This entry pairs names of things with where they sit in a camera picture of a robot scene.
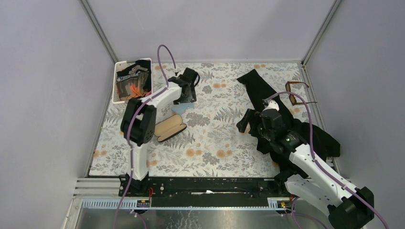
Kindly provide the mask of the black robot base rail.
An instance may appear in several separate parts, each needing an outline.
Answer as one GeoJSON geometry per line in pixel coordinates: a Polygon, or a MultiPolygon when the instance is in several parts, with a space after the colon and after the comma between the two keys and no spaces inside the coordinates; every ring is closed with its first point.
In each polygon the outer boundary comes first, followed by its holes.
{"type": "Polygon", "coordinates": [[[120,175],[120,197],[174,199],[180,203],[189,199],[232,202],[240,199],[280,198],[289,201],[292,194],[279,180],[273,178],[241,177],[145,177],[130,179],[120,175]]]}

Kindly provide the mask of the black glasses case tan lining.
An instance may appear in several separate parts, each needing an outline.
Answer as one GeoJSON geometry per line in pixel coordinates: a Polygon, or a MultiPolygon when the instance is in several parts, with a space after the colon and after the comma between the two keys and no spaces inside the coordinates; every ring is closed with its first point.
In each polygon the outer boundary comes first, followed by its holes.
{"type": "Polygon", "coordinates": [[[158,142],[164,142],[187,128],[179,114],[175,114],[155,125],[154,135],[158,142]]]}

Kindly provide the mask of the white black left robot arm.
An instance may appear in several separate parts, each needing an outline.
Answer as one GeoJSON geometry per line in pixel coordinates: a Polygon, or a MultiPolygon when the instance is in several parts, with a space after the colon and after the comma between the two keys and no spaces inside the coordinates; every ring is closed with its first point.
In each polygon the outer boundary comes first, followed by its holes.
{"type": "Polygon", "coordinates": [[[167,84],[153,94],[128,101],[120,129],[130,149],[128,174],[133,180],[129,188],[136,196],[143,196],[148,191],[147,181],[143,179],[148,173],[147,149],[155,133],[158,110],[169,104],[196,102],[195,87],[199,81],[195,70],[185,68],[167,79],[167,84]]]}

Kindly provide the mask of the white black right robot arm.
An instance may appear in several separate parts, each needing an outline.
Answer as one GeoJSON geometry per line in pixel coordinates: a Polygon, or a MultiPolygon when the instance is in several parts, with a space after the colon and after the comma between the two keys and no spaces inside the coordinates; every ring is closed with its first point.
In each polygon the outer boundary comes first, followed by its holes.
{"type": "Polygon", "coordinates": [[[302,198],[324,213],[335,229],[360,229],[374,219],[372,191],[357,188],[327,165],[308,141],[287,128],[276,109],[248,109],[236,126],[241,133],[250,126],[251,136],[264,140],[271,153],[288,163],[288,169],[276,177],[276,194],[302,198]]]}

